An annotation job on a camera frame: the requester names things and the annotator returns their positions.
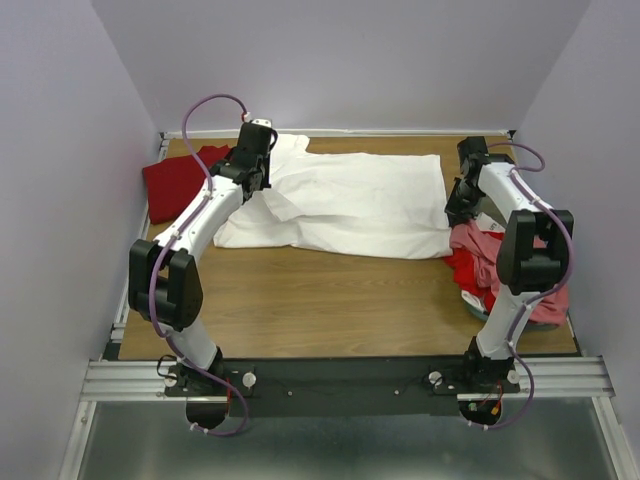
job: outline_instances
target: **pile of clothes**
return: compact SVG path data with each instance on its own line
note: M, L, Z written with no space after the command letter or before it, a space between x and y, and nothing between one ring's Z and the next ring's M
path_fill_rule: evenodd
M500 290L496 259L504 237L504 228L486 214L457 225L451 231L449 245L453 255L444 261L454 269L453 280L462 290L462 298L480 318L493 309ZM562 325L567 318L569 291L565 286L545 297L533 310L530 322Z

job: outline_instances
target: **white cloth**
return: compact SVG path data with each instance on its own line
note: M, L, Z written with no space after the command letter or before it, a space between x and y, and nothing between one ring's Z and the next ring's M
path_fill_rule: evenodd
M294 247L351 255L450 255L437 155L316 155L309 138L281 135L272 188L257 192L214 237L227 248Z

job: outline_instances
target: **wooden tabletop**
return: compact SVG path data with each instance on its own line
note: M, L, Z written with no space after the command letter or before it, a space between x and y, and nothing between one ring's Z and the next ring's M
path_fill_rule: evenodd
M447 191L458 175L462 136L312 138L309 152L440 155ZM504 141L488 137L488 142ZM204 145L235 140L199 139ZM495 149L510 153L510 149ZM167 157L188 154L172 140ZM152 226L154 238L166 225ZM441 259L398 260L296 248L222 249L198 265L200 316L227 358L446 355L463 353L483 323L464 307ZM523 334L523 353L573 353L568 325ZM119 358L170 353L151 324L130 312Z

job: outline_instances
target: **cable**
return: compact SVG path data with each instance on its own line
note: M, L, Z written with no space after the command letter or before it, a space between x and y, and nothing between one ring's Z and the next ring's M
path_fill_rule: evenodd
M202 100L198 101L196 104L194 104L187 111L187 113L185 114L185 116L184 116L184 118L182 120L182 139L184 141L184 144L187 147L187 150L189 150L189 153L191 153L191 156L198 163L198 166L200 167L200 169L204 172L206 180L207 180L207 189L209 190L209 192L213 192L213 178L211 177L211 173L209 172L209 169L207 168L206 164L202 161L202 159L200 158L198 153L193 148L193 145L189 141L189 137L187 137L187 121L189 120L189 117L191 116L191 114L200 105L202 105L204 103L207 103L210 100L214 100L216 98L228 98L229 100L233 100L238 105L240 105L240 108L242 108L242 119L243 120L244 120L245 116L248 113L247 112L247 108L244 106L244 103L242 103L242 101L240 99L234 97L233 95L227 95L225 93L218 93L218 94L215 94L215 95L210 95L210 96L205 97ZM194 429L196 429L198 431L201 431L201 432L203 432L205 434L213 435L213 436L216 436L216 437L228 437L228 436L235 435L235 434L239 433L240 431L242 431L244 429L247 421L249 420L249 406L247 405L247 401L242 396L240 391L236 387L231 385L229 382L227 382L227 381L225 381L225 380L223 380L223 379L221 379L219 377L216 377L215 375L207 372L206 370L204 370L203 368L200 368L195 363L193 363L191 360L186 358L185 355L180 351L178 346L171 339L171 337L170 337L171 332L163 331L162 327L160 327L160 322L158 321L158 314L157 314L157 311L156 311L156 286L157 286L157 283L158 283L158 275L159 275L160 270L162 268L162 265L164 263L164 259L167 256L167 254L169 253L169 250L171 249L171 246L180 237L180 235L182 235L182 232L184 232L186 227L188 227L189 224L191 224L191 222L200 214L200 212L202 212L204 207L209 202L210 198L211 197L206 197L206 196L203 197L202 201L193 210L191 215L189 215L187 217L187 219L184 222L182 222L182 224L180 224L177 227L177 229L171 234L171 238L169 239L167 244L160 251L160 254L158 255L158 258L157 258L156 262L153 265L153 269L151 271L151 281L149 282L149 317L151 319L151 324L153 325L153 329L155 330L156 334L160 338L164 338L167 341L167 344L169 345L171 350L173 350L173 352L176 354L178 359L180 359L180 361L183 364L187 365L189 368L192 368L193 370L197 371L198 373L200 373L201 375L207 377L208 379L210 379L210 380L212 380L212 381L224 386L225 388L231 390L240 399L240 402L242 403L242 408L244 409L244 417L242 419L242 423L237 428L235 428L233 430L230 430L228 432L215 432L213 430L208 430L206 428L199 427L198 425L195 425L195 424L192 425L192 427Z
M564 287L567 284L567 282L569 281L569 277L571 277L571 273L573 272L573 259L574 259L573 242L571 241L571 235L567 231L567 228L564 226L562 221L556 216L555 213L553 213L546 205L544 205L539 198L534 197L531 194L529 189L526 188L525 185L520 180L520 175L518 174L520 170L527 171L527 172L541 172L546 167L547 162L545 162L542 155L540 155L540 153L538 153L536 150L534 150L533 148L527 145L523 145L521 143L499 142L499 143L494 143L492 145L489 145L487 148L497 147L500 145L507 145L509 147L522 148L523 150L528 151L529 153L533 154L536 158L538 158L538 160L540 160L539 167L525 167L525 166L513 167L509 171L509 178L511 178L511 181L516 186L516 188L520 191L520 193L522 193L522 195L524 195L524 197L527 200L529 200L532 203L532 205L539 208L551 219L553 223L556 224L556 226L562 233L562 236L564 237L565 243L567 244L568 260L567 260L567 270L564 276L562 277L562 279L553 288L547 290L546 292L541 292L538 295L535 295L531 297L529 300L526 300L525 302L523 302L523 304L518 309L518 312L516 313L516 316L514 317L513 322L511 323L511 326L509 327L509 330L507 332L507 348L509 349L509 352L511 353L511 355L513 355L513 358L515 358L517 362L520 365L522 365L522 368L524 368L524 370L527 372L527 376L529 377L529 383L530 383L529 396L527 397L527 400L525 401L525 404L523 405L523 407L520 410L518 410L518 412L516 412L515 415L513 415L511 418L509 418L505 422L498 423L496 425L481 426L485 430L499 430L499 429L508 427L510 425L513 425L518 420L520 420L520 418L522 418L522 416L525 413L527 413L527 411L531 407L531 403L533 402L533 397L535 394L535 380L533 378L533 372L531 371L531 368L529 367L529 365L527 365L527 362L525 362L522 359L522 357L518 355L518 352L516 352L515 345L513 343L513 335L515 334L516 328L518 328L518 324L520 323L520 320L524 316L525 312L528 309L532 308L531 307L532 304L534 304L538 300L543 299L544 297L553 295L554 293L556 293L558 290L560 290L562 287Z

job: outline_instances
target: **pink towel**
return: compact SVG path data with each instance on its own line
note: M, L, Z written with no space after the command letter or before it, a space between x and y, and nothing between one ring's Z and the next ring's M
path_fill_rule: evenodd
M536 242L537 247L544 245L541 240ZM500 240L480 231L475 222L455 226L449 240L451 248L464 248L471 252L478 287L490 287L496 298L500 291L500 280L496 272L500 244ZM545 297L531 313L530 320L562 325L566 321L568 308L569 289L564 286L557 293Z

